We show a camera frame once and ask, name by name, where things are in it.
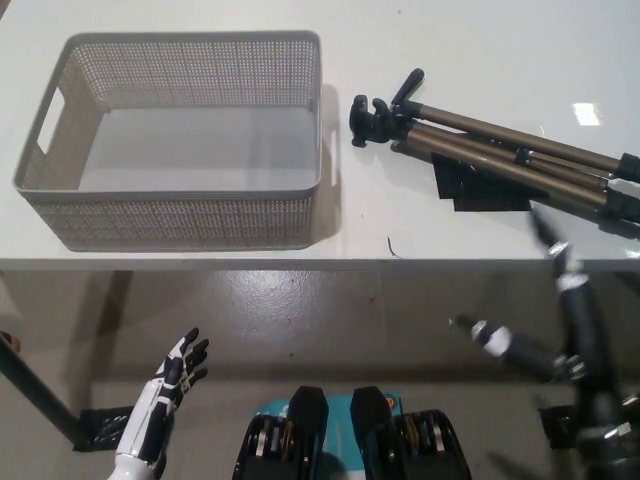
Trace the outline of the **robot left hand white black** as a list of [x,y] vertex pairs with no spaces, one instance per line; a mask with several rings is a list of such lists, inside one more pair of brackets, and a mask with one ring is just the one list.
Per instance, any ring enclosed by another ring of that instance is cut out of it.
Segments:
[[164,357],[154,376],[145,384],[121,436],[117,455],[155,464],[165,453],[173,429],[174,415],[186,394],[202,380],[208,369],[208,339],[193,328]]

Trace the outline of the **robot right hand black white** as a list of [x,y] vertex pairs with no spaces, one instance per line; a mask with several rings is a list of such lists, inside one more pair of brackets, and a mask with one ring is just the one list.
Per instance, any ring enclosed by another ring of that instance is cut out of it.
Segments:
[[584,436],[621,437],[631,432],[605,329],[605,315],[580,258],[542,213],[529,212],[533,233],[551,261],[564,331],[559,353],[505,326],[470,314],[449,324],[469,335],[488,355],[544,382],[576,389],[576,429]]

